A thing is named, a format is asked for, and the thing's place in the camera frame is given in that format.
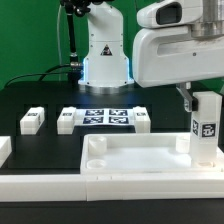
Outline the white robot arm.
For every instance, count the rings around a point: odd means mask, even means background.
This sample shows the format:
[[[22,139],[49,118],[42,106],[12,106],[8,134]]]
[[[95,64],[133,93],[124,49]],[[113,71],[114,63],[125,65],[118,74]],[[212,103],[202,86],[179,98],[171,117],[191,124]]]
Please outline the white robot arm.
[[[224,77],[224,0],[159,0],[137,12],[141,30],[132,57],[123,52],[123,18],[108,0],[91,0],[89,52],[80,84],[98,93],[130,83],[142,87],[175,84],[185,109],[199,101],[192,81]]]

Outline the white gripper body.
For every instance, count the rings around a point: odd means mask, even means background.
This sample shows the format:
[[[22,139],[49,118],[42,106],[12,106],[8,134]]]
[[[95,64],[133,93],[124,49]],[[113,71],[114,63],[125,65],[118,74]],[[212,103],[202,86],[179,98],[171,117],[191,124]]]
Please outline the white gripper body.
[[[134,80],[141,87],[224,76],[224,37],[194,39],[189,26],[141,29],[133,43]]]

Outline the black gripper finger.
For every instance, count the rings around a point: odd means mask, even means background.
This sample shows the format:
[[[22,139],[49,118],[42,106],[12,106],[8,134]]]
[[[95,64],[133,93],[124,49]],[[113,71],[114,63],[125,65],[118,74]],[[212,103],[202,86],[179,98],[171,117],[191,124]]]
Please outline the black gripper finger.
[[[191,93],[191,83],[184,82],[176,85],[176,89],[184,99],[184,109],[186,111],[197,111],[198,110],[198,99],[195,98]]]

